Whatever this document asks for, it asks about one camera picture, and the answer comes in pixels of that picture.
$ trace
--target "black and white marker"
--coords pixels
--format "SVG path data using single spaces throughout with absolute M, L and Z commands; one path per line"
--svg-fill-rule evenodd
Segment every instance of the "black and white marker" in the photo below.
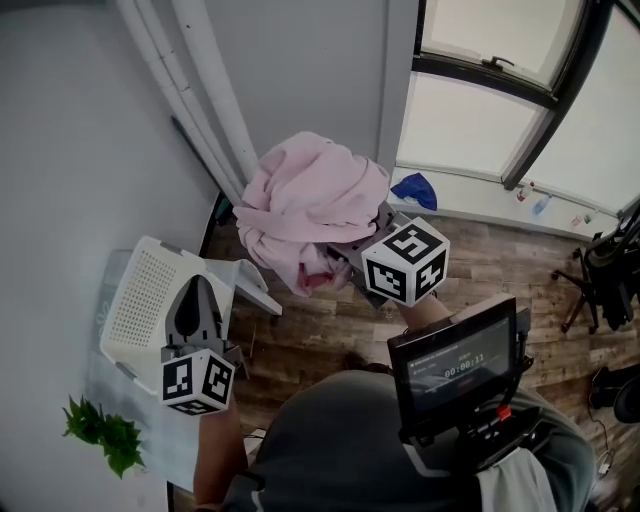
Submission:
M 367 288 L 413 306 L 447 275 L 449 240 L 415 218 L 362 252 Z
M 229 408 L 235 367 L 209 349 L 162 364 L 161 402 L 189 416 Z

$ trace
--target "person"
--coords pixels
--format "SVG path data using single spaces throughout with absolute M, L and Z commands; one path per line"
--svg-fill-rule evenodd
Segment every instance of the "person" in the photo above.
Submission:
M 399 309 L 410 330 L 451 315 L 433 296 L 413 308 Z M 202 417 L 194 475 L 198 506 L 230 511 L 511 512 L 533 510 L 533 504 L 544 499 L 536 493 L 550 486 L 551 503 L 545 512 L 584 510 L 595 478 L 593 450 L 578 427 L 542 397 L 520 389 L 511 406 L 543 409 L 543 421 L 551 431 L 535 458 L 544 470 L 536 473 L 531 465 L 516 468 L 507 476 L 518 485 L 514 480 L 503 481 L 508 482 L 503 487 L 510 497 L 489 496 L 488 501 L 492 493 L 485 492 L 485 487 L 481 491 L 480 475 L 429 478 L 418 474 L 398 438 L 400 415 L 393 377 L 382 365 L 369 370 L 332 375 L 287 401 L 250 468 L 235 402 L 224 413 Z M 453 449 L 449 444 L 445 451 Z M 494 473 L 484 478 L 485 485 L 490 481 L 489 485 L 498 486 L 501 477 L 505 475 Z M 526 498 L 527 490 L 533 498 Z M 516 506 L 507 505 L 514 496 Z

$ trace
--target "cable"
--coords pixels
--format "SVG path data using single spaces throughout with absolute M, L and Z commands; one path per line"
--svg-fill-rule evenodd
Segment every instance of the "cable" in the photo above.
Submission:
M 609 467 L 606 470 L 606 472 L 608 473 L 609 470 L 611 469 L 611 466 L 613 466 L 613 459 L 616 456 L 616 451 L 615 450 L 611 450 L 609 449 L 609 436 L 607 435 L 607 427 L 604 423 L 602 423 L 602 421 L 597 420 L 593 417 L 593 413 L 591 412 L 591 402 L 589 402 L 589 399 L 587 398 L 587 412 L 589 413 L 589 418 L 591 419 L 591 421 L 593 423 L 599 423 L 600 426 L 602 427 L 602 431 L 604 432 L 604 446 L 605 446 L 605 452 L 603 454 L 600 455 L 600 457 L 598 457 L 598 459 L 596 460 L 596 469 L 598 472 L 600 472 L 599 468 L 602 467 L 600 465 L 600 461 L 604 458 L 604 460 L 602 461 L 602 464 L 605 464 L 607 461 L 607 457 L 609 457 Z
M 593 417 L 593 414 L 591 413 L 591 403 L 589 402 L 589 400 L 587 400 L 587 412 L 589 413 L 589 418 L 591 418 L 591 421 L 593 421 L 594 423 L 600 423 L 600 425 L 602 426 L 602 430 L 604 431 L 604 445 L 607 450 L 605 453 L 609 453 L 609 437 L 607 436 L 607 427 L 600 420 L 597 420 Z

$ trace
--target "gray shirt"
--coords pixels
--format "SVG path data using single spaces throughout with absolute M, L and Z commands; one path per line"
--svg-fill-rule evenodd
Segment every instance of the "gray shirt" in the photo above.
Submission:
M 584 510 L 595 475 L 590 445 L 568 418 L 537 395 L 520 390 L 511 406 L 543 408 L 543 421 L 553 428 L 535 458 L 546 471 L 557 510 Z M 360 371 L 334 375 L 281 408 L 255 463 L 233 480 L 224 510 L 482 509 L 476 477 L 420 476 L 399 430 L 392 377 Z M 439 448 L 446 452 L 453 446 Z

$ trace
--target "window handle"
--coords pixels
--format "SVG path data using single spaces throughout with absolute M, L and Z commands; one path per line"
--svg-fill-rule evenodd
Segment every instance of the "window handle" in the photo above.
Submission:
M 496 57 L 495 55 L 491 60 L 482 59 L 482 65 L 488 68 L 494 69 L 496 71 L 502 71 L 503 67 L 500 64 L 498 64 L 498 61 L 506 62 L 507 64 L 511 64 L 512 66 L 515 66 L 515 64 L 510 60 L 505 59 L 503 57 Z

